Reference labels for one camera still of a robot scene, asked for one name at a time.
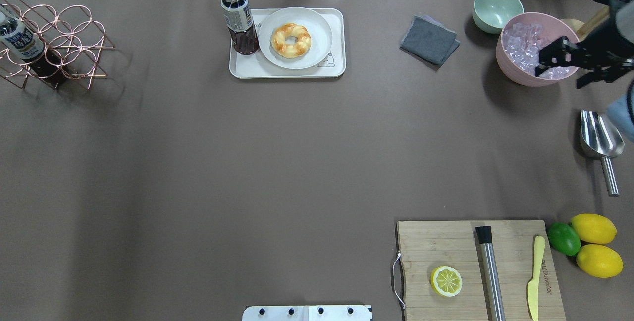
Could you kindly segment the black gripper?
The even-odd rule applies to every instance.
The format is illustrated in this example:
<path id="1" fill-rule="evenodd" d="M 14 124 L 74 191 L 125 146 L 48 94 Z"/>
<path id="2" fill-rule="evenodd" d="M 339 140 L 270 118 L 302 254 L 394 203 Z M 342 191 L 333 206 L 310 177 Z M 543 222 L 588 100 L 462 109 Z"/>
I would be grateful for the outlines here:
<path id="1" fill-rule="evenodd" d="M 577 44 L 562 35 L 539 50 L 534 75 L 569 66 L 589 70 L 577 79 L 578 89 L 601 80 L 611 83 L 632 70 L 633 15 L 612 15 Z"/>

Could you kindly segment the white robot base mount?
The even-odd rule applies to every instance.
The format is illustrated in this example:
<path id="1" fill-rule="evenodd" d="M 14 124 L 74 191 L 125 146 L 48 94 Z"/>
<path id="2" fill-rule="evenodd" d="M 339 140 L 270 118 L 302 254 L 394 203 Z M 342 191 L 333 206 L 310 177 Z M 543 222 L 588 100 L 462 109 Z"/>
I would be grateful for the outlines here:
<path id="1" fill-rule="evenodd" d="M 366 305 L 284 305 L 245 308 L 243 321 L 372 321 Z"/>

